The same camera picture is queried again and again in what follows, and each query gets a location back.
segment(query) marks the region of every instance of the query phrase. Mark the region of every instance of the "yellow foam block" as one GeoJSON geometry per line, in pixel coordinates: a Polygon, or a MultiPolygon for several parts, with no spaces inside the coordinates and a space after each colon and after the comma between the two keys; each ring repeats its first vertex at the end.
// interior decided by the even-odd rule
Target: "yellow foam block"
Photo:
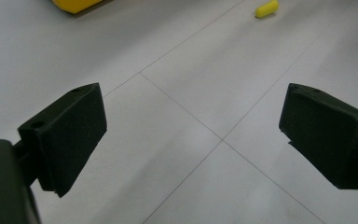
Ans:
{"type": "Polygon", "coordinates": [[[53,0],[53,3],[60,9],[76,14],[88,7],[91,7],[102,0],[53,0]]]}
{"type": "Polygon", "coordinates": [[[271,0],[268,3],[264,4],[261,7],[258,7],[255,10],[255,16],[257,18],[263,18],[271,13],[274,13],[278,10],[279,3],[277,0],[271,0]]]}

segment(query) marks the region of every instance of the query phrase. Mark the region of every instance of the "gray floor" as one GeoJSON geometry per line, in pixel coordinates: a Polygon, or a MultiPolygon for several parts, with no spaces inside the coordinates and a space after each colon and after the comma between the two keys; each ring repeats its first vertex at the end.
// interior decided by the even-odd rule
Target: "gray floor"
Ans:
{"type": "Polygon", "coordinates": [[[100,82],[108,132],[44,223],[358,224],[278,129],[287,85],[358,107],[358,0],[115,0],[81,16],[0,1],[0,138],[100,82]]]}

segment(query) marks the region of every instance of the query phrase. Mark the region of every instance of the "yellow object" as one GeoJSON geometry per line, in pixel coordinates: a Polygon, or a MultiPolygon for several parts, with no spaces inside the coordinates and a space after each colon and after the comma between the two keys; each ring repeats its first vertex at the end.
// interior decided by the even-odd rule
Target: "yellow object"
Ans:
{"type": "Polygon", "coordinates": [[[264,4],[261,7],[258,7],[255,10],[255,16],[257,18],[263,18],[271,13],[274,13],[278,10],[279,8],[279,3],[277,0],[271,0],[268,3],[264,4]]]}
{"type": "Polygon", "coordinates": [[[53,3],[60,9],[76,14],[88,7],[91,7],[102,0],[53,0],[53,3]]]}

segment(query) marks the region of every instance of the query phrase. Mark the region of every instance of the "black plastic part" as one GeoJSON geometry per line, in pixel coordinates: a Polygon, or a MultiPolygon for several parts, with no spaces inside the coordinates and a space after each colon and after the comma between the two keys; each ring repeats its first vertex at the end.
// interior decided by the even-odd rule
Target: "black plastic part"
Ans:
{"type": "Polygon", "coordinates": [[[40,223],[34,197],[24,185],[12,145],[0,140],[0,224],[40,223]]]}
{"type": "Polygon", "coordinates": [[[358,109],[317,89],[290,84],[280,129],[339,189],[358,189],[358,109]]]}
{"type": "Polygon", "coordinates": [[[22,143],[38,161],[42,189],[60,197],[73,186],[105,132],[98,83],[67,92],[19,128],[22,143]]]}

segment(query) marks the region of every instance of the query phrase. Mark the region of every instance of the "floor tile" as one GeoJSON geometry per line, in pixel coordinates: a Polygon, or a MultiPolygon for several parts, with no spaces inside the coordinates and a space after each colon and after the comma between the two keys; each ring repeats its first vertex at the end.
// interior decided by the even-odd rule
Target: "floor tile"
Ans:
{"type": "Polygon", "coordinates": [[[225,143],[146,221],[322,223],[225,143]]]}
{"type": "Polygon", "coordinates": [[[82,16],[0,1],[1,138],[77,86],[100,82],[106,95],[241,0],[106,1],[82,16]]]}
{"type": "Polygon", "coordinates": [[[104,103],[108,132],[71,191],[33,185],[44,223],[143,223],[221,141],[142,76],[104,103]]]}
{"type": "Polygon", "coordinates": [[[348,3],[284,0],[258,20],[243,1],[142,73],[224,137],[348,3]]]}
{"type": "Polygon", "coordinates": [[[358,1],[329,26],[225,141],[325,223],[358,223],[358,190],[338,190],[278,128],[289,83],[358,107],[358,1]]]}

